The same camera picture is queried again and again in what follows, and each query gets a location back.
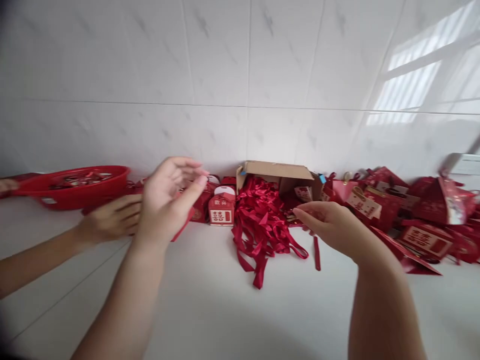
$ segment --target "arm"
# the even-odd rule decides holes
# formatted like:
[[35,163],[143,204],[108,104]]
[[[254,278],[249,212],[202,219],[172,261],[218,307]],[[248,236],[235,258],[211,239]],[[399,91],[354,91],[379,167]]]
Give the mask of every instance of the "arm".
[[294,213],[358,265],[348,358],[426,360],[407,278],[387,246],[337,203],[308,202]]
[[0,299],[97,243],[134,232],[140,200],[141,195],[127,195],[112,201],[84,217],[72,229],[0,260]]
[[[202,193],[208,173],[185,157],[165,160],[148,179],[138,233],[73,360],[141,359],[150,338],[167,246]],[[185,180],[196,179],[183,194]]]

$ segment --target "paper tag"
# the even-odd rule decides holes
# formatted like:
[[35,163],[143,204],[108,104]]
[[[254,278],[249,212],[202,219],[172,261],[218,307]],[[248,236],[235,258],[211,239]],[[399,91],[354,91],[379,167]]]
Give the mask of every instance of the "paper tag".
[[231,210],[210,210],[210,221],[212,223],[231,223]]
[[330,201],[330,196],[322,191],[320,195],[320,201]]
[[367,197],[362,198],[352,191],[346,202],[369,219],[380,218],[382,205],[376,203],[372,199]]
[[309,203],[314,200],[311,186],[297,186],[294,190],[296,196],[304,203]]
[[376,189],[380,190],[382,193],[386,193],[385,191],[386,189],[395,189],[400,194],[406,194],[407,191],[409,190],[408,187],[399,186],[399,185],[394,185],[393,187],[391,187],[390,184],[385,181],[379,181],[378,184],[376,185]]
[[414,208],[414,205],[420,200],[420,198],[412,195],[405,195],[405,196],[406,198],[403,204],[401,205],[401,208],[405,210],[412,210]]
[[56,204],[57,202],[52,199],[51,197],[42,197],[41,200],[45,203],[45,204]]
[[452,242],[415,226],[408,229],[402,240],[439,257],[452,245]]

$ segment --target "red satin ribbon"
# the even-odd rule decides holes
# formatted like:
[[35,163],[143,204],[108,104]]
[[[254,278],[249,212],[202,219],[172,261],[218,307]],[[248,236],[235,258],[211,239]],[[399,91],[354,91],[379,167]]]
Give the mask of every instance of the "red satin ribbon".
[[[269,257],[275,257],[275,253],[289,254],[293,250],[299,258],[306,259],[309,253],[290,235],[275,183],[250,175],[237,199],[235,224],[231,232],[238,262],[246,272],[255,272],[253,285],[261,289]],[[251,266],[242,254],[253,258],[256,267]]]

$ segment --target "white tile wall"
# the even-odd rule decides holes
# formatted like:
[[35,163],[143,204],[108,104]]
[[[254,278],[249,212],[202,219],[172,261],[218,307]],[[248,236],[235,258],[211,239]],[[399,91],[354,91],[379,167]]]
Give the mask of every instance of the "white tile wall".
[[257,159],[413,178],[480,136],[480,0],[19,0],[5,15],[2,175],[148,174],[179,154],[220,174]]

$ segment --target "gift tag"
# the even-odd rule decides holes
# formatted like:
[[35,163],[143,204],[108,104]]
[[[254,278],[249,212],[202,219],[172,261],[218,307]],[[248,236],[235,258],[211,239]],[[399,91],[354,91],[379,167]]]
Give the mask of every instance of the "gift tag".
[[359,190],[360,188],[354,188],[346,202],[368,219],[380,218],[382,206],[363,196]]

